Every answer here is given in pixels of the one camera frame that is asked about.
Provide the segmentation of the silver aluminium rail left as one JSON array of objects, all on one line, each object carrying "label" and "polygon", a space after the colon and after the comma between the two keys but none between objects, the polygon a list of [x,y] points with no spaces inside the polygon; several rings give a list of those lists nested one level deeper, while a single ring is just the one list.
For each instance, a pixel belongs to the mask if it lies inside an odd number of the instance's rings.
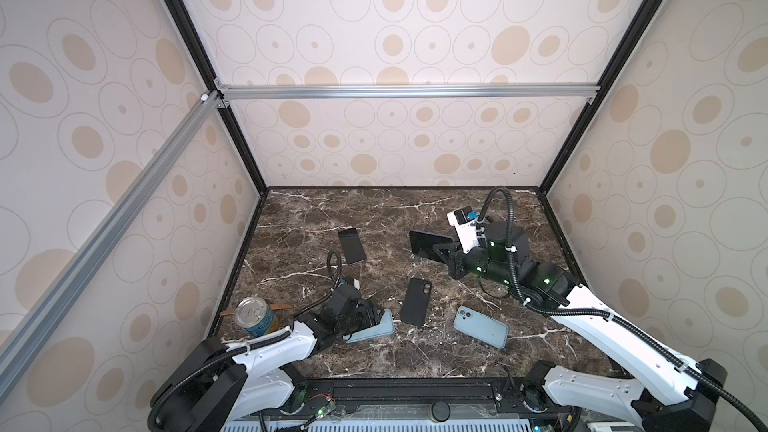
[{"label": "silver aluminium rail left", "polygon": [[1,352],[2,400],[16,387],[222,98],[220,91],[212,90],[198,101],[9,337]]}]

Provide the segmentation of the black frame post right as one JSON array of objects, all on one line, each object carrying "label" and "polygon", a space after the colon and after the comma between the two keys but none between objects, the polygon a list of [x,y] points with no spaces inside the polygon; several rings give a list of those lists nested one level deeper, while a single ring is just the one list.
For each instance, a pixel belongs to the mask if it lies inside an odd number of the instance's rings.
[{"label": "black frame post right", "polygon": [[619,78],[622,70],[629,62],[632,53],[636,50],[652,20],[659,12],[663,1],[664,0],[642,0],[640,2],[637,11],[629,23],[628,29],[619,41],[616,50],[597,82],[599,89],[595,97],[587,101],[586,105],[577,116],[575,124],[540,184],[540,196],[544,197],[552,190],[555,182],[565,168],[568,160],[591,124],[600,106],[607,98],[608,93]]}]

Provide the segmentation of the blue drink can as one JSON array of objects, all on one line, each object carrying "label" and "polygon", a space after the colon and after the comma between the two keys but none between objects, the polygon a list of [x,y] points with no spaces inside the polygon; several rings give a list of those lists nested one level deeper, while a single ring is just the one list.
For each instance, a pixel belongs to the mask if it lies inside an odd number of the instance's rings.
[{"label": "blue drink can", "polygon": [[233,320],[254,338],[271,334],[279,328],[278,319],[268,302],[257,296],[243,299],[235,309]]}]

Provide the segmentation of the silver aluminium rail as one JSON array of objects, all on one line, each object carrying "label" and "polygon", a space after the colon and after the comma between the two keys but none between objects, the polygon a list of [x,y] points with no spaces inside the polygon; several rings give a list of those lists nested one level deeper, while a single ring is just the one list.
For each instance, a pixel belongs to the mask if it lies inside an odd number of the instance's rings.
[{"label": "silver aluminium rail", "polygon": [[300,99],[447,99],[518,97],[594,97],[596,83],[421,84],[421,85],[312,85],[234,86],[221,89],[227,100]]},{"label": "silver aluminium rail", "polygon": [[198,101],[9,337],[1,352],[2,400],[16,387],[222,98],[220,91],[212,90]]}]

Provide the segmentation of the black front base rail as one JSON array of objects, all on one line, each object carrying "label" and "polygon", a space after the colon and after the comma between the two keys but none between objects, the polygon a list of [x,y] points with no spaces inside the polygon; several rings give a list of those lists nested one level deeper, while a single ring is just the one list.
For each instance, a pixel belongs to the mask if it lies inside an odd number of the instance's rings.
[{"label": "black front base rail", "polygon": [[283,405],[238,411],[234,381],[212,393],[192,385],[154,402],[158,431],[577,431],[587,411],[633,429],[660,403],[627,379],[589,383],[574,374],[555,383],[565,398],[547,398],[521,378],[325,379],[300,382]]}]

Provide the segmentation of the black frame post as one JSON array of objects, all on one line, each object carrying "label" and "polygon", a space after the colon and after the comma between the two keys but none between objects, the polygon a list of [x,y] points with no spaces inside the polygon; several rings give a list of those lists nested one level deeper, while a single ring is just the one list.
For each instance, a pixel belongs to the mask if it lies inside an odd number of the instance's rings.
[{"label": "black frame post", "polygon": [[[217,81],[218,76],[208,53],[203,44],[198,28],[194,25],[192,17],[184,3],[184,0],[162,0],[168,10],[172,22],[179,33],[187,52],[189,53],[194,68],[201,77],[208,91],[222,92],[223,89]],[[246,171],[253,182],[256,191],[262,195],[269,190],[266,182],[255,162],[254,156],[246,141],[243,130],[236,118],[232,107],[224,101],[224,105],[218,108],[227,132],[234,143],[235,149],[243,161]]]},{"label": "black frame post", "polygon": [[619,41],[616,50],[597,82],[599,89],[595,97],[587,101],[586,105],[577,116],[575,124],[540,184],[540,196],[544,197],[552,190],[555,182],[565,168],[568,160],[591,124],[600,106],[607,98],[608,93],[619,78],[622,70],[629,62],[632,53],[636,50],[652,20],[659,12],[663,1],[664,0],[642,0],[640,2],[637,11],[629,23],[628,29]]}]

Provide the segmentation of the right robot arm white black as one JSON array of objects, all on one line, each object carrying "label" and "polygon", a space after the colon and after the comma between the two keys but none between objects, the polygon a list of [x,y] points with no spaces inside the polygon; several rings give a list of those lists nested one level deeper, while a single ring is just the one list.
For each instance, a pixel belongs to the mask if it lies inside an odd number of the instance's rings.
[{"label": "right robot arm white black", "polygon": [[630,375],[578,373],[539,360],[516,385],[531,412],[577,407],[644,431],[707,431],[719,401],[725,401],[756,430],[766,430],[755,412],[724,389],[727,372],[718,362],[697,362],[677,352],[615,312],[572,274],[536,261],[527,234],[515,223],[508,188],[491,189],[481,210],[456,209],[447,220],[458,238],[434,245],[433,251],[452,278],[474,274],[504,287],[523,308],[587,339]]}]

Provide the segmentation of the light blue case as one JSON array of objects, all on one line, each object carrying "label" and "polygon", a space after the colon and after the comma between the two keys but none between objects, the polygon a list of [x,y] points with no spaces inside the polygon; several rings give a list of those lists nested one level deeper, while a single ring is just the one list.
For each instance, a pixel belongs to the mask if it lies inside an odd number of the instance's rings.
[{"label": "light blue case", "polygon": [[509,327],[480,312],[461,306],[458,308],[454,329],[496,349],[504,349]]},{"label": "light blue case", "polygon": [[358,343],[379,337],[389,336],[394,332],[395,324],[393,321],[392,313],[389,309],[385,309],[381,320],[377,325],[357,331],[345,337],[344,342],[347,344]]}]

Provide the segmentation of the black phone case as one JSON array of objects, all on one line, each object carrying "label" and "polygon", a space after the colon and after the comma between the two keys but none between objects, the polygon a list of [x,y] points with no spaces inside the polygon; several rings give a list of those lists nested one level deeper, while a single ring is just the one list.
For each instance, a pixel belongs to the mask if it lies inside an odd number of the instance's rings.
[{"label": "black phone case", "polygon": [[431,298],[432,283],[421,278],[411,278],[400,310],[400,320],[416,327],[423,327]]}]

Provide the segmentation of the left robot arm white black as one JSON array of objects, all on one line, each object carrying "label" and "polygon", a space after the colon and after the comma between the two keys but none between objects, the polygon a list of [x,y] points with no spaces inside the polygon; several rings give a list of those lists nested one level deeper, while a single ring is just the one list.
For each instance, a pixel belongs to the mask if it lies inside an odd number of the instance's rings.
[{"label": "left robot arm white black", "polygon": [[292,367],[338,340],[368,340],[394,330],[390,311],[344,282],[343,261],[332,250],[326,269],[333,281],[322,299],[300,310],[290,325],[242,342],[217,337],[199,343],[150,400],[151,431],[218,431],[267,409],[299,404],[304,378]]}]

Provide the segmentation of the black phone blue edge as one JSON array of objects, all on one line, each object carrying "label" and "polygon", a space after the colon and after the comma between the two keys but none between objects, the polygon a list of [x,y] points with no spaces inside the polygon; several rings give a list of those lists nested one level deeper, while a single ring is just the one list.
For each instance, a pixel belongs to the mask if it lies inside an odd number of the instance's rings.
[{"label": "black phone blue edge", "polygon": [[434,234],[423,231],[411,230],[408,233],[411,253],[414,256],[418,256],[424,259],[428,259],[438,263],[445,263],[446,261],[439,261],[432,251],[432,245],[443,242],[454,242],[450,236]]}]

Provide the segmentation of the black phone left rear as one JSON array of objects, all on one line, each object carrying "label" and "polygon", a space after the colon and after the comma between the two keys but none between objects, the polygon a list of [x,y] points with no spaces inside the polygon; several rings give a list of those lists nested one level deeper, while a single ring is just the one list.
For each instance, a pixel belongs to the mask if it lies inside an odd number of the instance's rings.
[{"label": "black phone left rear", "polygon": [[338,232],[338,237],[347,264],[352,265],[367,260],[366,252],[356,228],[351,227],[341,230]]}]

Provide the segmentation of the silver aluminium rail rear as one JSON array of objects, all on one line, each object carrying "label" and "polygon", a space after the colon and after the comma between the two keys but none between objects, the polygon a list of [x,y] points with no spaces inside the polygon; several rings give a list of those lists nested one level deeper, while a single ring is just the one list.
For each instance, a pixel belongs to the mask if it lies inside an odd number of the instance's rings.
[{"label": "silver aluminium rail rear", "polygon": [[596,83],[421,84],[421,85],[312,85],[234,86],[221,89],[227,100],[300,99],[447,99],[518,97],[594,97]]}]

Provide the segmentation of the black frame post left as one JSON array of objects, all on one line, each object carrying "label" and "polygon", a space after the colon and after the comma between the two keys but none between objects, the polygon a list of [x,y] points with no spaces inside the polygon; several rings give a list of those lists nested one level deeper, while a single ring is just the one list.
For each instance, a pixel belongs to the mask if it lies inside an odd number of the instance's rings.
[{"label": "black frame post left", "polygon": [[[168,10],[172,22],[179,33],[187,52],[189,53],[194,68],[201,77],[208,91],[222,92],[223,89],[217,81],[218,76],[208,53],[203,44],[198,28],[194,25],[192,17],[184,3],[184,0],[162,0]],[[246,141],[243,130],[236,118],[232,107],[224,101],[224,105],[218,108],[227,132],[234,143],[235,149],[243,161],[246,171],[253,182],[256,191],[262,195],[269,190],[266,182],[255,162],[254,156]]]}]

